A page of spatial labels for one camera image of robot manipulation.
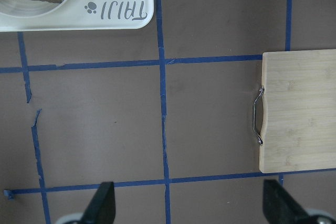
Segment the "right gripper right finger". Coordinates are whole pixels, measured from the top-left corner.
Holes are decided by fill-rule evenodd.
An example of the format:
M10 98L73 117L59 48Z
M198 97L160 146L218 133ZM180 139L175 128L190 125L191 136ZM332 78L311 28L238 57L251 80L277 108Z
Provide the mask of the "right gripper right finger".
M309 218L277 180L265 179L262 192L263 214L268 223L301 223Z

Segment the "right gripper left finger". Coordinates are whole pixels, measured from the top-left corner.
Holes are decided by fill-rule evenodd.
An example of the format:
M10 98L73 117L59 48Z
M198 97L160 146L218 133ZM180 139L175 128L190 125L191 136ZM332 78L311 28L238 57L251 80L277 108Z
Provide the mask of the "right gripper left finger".
M85 209L81 223L113 224L116 216L115 203L114 183L101 183Z

